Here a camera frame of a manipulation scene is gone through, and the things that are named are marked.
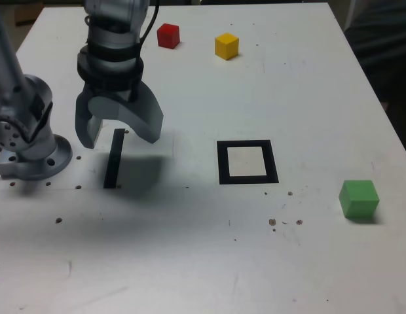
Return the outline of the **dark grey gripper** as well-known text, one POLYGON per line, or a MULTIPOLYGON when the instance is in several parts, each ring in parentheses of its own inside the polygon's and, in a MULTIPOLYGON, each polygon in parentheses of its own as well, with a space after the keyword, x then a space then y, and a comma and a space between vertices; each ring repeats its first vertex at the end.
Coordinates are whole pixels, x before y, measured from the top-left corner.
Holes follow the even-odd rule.
POLYGON ((110 101, 126 101, 120 106, 119 120, 128 124, 148 143, 159 140, 164 115, 155 95, 144 82, 140 82, 137 90, 124 91, 109 91, 85 84, 77 97, 75 109, 75 131, 85 148, 94 149, 103 120, 116 120, 116 116, 110 117, 108 113, 104 117, 98 117, 90 112, 88 104, 98 96, 105 98, 105 104, 110 101))

